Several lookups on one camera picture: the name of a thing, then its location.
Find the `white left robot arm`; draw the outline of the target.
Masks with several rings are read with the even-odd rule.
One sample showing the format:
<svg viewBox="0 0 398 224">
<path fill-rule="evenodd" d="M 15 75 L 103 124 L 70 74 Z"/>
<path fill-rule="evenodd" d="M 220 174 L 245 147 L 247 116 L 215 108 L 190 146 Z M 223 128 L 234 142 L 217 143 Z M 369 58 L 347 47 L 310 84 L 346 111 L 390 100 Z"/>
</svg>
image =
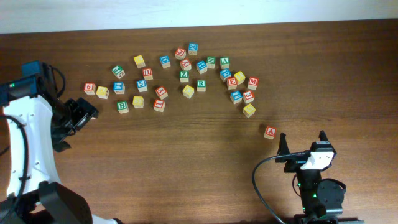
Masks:
<svg viewBox="0 0 398 224">
<path fill-rule="evenodd" d="M 1 223 L 120 223 L 92 214 L 88 202 L 59 178 L 55 152 L 70 148 L 65 138 L 99 112 L 83 98 L 62 102 L 58 71 L 36 60 L 23 64 L 22 78 L 1 85 L 1 118 L 8 123 L 11 153 Z"/>
</svg>

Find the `green R block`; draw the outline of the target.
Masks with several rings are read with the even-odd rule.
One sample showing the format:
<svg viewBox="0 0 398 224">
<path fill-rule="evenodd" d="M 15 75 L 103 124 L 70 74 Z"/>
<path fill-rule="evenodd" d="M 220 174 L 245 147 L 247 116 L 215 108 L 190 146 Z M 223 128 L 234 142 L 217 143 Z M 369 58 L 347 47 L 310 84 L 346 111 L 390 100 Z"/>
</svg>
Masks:
<svg viewBox="0 0 398 224">
<path fill-rule="evenodd" d="M 206 91 L 206 80 L 197 80 L 197 91 L 198 92 Z"/>
</svg>

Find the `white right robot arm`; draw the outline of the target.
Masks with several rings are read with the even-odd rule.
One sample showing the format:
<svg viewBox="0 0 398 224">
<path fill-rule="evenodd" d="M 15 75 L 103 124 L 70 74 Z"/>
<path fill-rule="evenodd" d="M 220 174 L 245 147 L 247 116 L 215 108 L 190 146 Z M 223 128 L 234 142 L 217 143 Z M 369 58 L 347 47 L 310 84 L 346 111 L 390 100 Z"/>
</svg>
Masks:
<svg viewBox="0 0 398 224">
<path fill-rule="evenodd" d="M 331 167 L 336 150 L 324 131 L 307 151 L 289 151 L 286 135 L 280 134 L 277 163 L 285 165 L 285 173 L 294 173 L 302 202 L 303 214 L 293 217 L 293 223 L 364 223 L 357 218 L 339 219 L 343 213 L 346 185 L 335 179 L 324 179 L 321 173 Z"/>
</svg>

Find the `yellow S block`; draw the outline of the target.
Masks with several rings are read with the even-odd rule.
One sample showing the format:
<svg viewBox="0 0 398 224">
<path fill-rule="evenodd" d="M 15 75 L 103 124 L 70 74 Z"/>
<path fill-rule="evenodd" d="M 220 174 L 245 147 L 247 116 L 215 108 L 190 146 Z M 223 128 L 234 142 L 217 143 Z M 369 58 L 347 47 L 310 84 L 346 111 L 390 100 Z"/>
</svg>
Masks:
<svg viewBox="0 0 398 224">
<path fill-rule="evenodd" d="M 243 114 L 247 117 L 250 118 L 254 113 L 256 112 L 256 108 L 251 104 L 247 104 L 244 108 L 243 108 Z"/>
<path fill-rule="evenodd" d="M 142 109 L 144 107 L 144 98 L 142 96 L 134 96 L 132 105 L 135 108 Z"/>
</svg>

